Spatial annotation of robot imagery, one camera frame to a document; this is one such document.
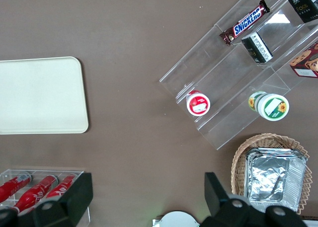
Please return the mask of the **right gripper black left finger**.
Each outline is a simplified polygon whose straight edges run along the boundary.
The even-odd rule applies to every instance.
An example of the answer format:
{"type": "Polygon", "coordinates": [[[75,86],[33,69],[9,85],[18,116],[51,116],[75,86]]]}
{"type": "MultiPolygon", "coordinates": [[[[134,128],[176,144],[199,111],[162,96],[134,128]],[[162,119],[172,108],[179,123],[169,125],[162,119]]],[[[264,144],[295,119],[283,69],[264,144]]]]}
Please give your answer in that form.
{"type": "Polygon", "coordinates": [[[18,200],[20,227],[75,227],[93,198],[91,173],[35,172],[18,200]]]}

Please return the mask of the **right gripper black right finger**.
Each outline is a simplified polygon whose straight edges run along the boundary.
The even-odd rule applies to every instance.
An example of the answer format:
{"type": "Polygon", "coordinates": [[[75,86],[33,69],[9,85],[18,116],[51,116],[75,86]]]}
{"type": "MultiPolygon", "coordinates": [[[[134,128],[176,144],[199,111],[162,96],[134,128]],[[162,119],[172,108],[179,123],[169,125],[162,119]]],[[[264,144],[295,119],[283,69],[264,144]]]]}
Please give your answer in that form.
{"type": "Polygon", "coordinates": [[[210,211],[202,222],[204,227],[266,226],[265,214],[241,199],[230,198],[213,172],[205,173],[204,196],[210,211]]]}

